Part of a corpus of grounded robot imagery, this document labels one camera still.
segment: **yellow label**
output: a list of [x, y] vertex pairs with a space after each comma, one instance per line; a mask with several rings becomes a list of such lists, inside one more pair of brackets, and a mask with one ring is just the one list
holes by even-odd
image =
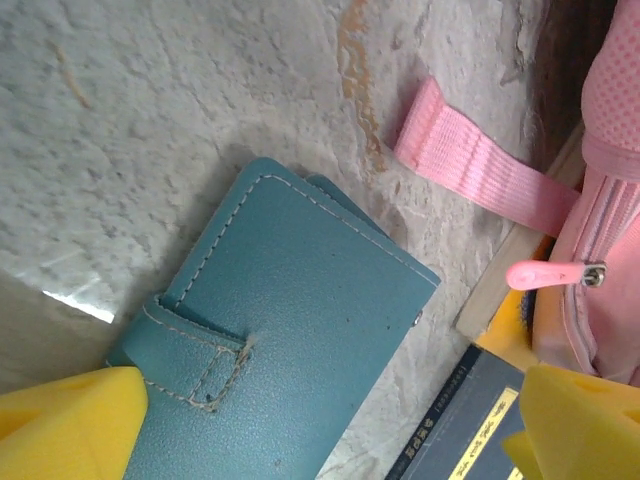
[[500, 425], [500, 422], [509, 411], [509, 408], [513, 405], [513, 402], [516, 401], [516, 398], [518, 398], [518, 392], [516, 390], [509, 387], [504, 389], [496, 403], [493, 405], [493, 408], [484, 419], [484, 422], [482, 422], [480, 429], [471, 440], [471, 443], [464, 452], [464, 455], [460, 458], [456, 468], [451, 472], [449, 480], [462, 479], [467, 476], [467, 473], [471, 470], [471, 467], [482, 453], [482, 450], [484, 450], [484, 447], [489, 443], [489, 439], [498, 429], [498, 425]]
[[509, 475], [509, 478], [507, 478], [507, 480], [524, 480], [524, 475], [522, 475], [522, 472], [520, 472], [520, 470], [515, 467], [513, 470], [511, 470], [511, 475]]

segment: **wooden edge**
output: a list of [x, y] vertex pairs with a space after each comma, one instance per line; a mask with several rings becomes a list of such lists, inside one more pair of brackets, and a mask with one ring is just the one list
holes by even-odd
[[[584, 124], [580, 122], [549, 167], [547, 175], [565, 185], [579, 184], [585, 168], [581, 152], [583, 133]], [[509, 293], [505, 281], [507, 270], [516, 262], [530, 259], [544, 237], [543, 233], [522, 225], [513, 226], [458, 314], [456, 329], [460, 333], [475, 340], [487, 331], [491, 319]]]

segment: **pink backpack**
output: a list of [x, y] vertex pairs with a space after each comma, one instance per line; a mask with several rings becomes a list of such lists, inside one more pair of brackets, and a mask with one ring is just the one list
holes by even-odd
[[557, 242], [511, 267], [540, 289], [533, 348], [545, 362], [640, 386], [640, 0], [619, 0], [582, 92], [587, 168], [578, 193], [510, 157], [422, 86], [395, 154], [409, 168]]

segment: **metal zipper slider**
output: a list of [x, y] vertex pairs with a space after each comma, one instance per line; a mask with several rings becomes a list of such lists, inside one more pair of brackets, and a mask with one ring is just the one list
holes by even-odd
[[527, 260], [507, 271], [507, 283], [514, 290], [536, 290], [556, 285], [599, 287], [604, 282], [604, 263], [552, 263]]

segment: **yellow foam block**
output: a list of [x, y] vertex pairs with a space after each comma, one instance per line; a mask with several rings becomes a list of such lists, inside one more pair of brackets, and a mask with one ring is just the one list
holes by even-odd
[[0, 396], [0, 478], [121, 479], [147, 411], [134, 367]]
[[640, 389], [539, 365], [525, 375], [520, 411], [526, 441], [503, 446], [525, 476], [534, 457], [545, 480], [640, 478]]

